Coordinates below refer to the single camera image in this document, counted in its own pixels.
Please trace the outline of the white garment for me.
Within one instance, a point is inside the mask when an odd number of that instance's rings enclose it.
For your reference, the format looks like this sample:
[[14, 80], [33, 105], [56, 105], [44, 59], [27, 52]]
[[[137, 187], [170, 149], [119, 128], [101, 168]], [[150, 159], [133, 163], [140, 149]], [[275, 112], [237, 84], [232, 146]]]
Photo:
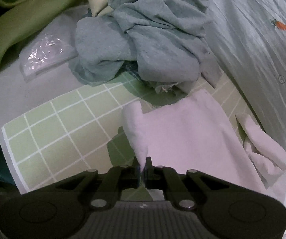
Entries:
[[223, 108], [198, 90], [172, 105], [143, 113], [135, 101], [123, 108], [122, 125], [141, 167], [153, 164], [184, 174], [195, 169], [284, 202], [286, 152], [245, 113], [240, 142]]

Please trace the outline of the grey storage bag with window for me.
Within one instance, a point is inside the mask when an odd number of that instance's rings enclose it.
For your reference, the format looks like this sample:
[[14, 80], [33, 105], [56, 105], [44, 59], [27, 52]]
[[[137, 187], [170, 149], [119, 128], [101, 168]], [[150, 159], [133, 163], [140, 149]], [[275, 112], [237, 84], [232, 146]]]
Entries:
[[88, 5], [68, 9], [6, 52], [0, 70], [0, 139], [6, 123], [83, 85], [70, 66], [77, 61], [76, 23], [89, 14]]

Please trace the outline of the grey-blue crumpled garment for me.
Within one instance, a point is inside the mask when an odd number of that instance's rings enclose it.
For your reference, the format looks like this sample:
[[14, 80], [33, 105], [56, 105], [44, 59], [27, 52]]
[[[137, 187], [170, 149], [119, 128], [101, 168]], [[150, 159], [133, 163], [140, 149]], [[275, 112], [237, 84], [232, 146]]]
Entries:
[[76, 24], [77, 61], [70, 66], [93, 86], [129, 71], [156, 92], [188, 93], [199, 78], [216, 86], [221, 70], [206, 41], [208, 0], [108, 0], [114, 10]]

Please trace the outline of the light green carrot-print shirt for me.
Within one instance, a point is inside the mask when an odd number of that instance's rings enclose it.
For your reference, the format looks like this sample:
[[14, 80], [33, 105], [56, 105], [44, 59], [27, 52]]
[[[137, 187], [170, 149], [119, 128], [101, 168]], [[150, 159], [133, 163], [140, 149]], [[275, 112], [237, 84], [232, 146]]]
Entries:
[[207, 42], [286, 151], [286, 0], [209, 0]]

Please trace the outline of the green checked mat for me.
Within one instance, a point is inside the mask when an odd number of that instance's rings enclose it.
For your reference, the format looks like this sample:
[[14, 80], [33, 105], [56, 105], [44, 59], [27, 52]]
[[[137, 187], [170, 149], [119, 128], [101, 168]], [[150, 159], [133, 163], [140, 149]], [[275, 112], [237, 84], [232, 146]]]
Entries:
[[25, 194], [88, 169], [106, 173], [134, 157], [122, 129], [122, 109], [144, 112], [177, 102], [180, 90], [156, 93], [128, 73], [85, 85], [27, 111], [2, 127], [12, 176]]

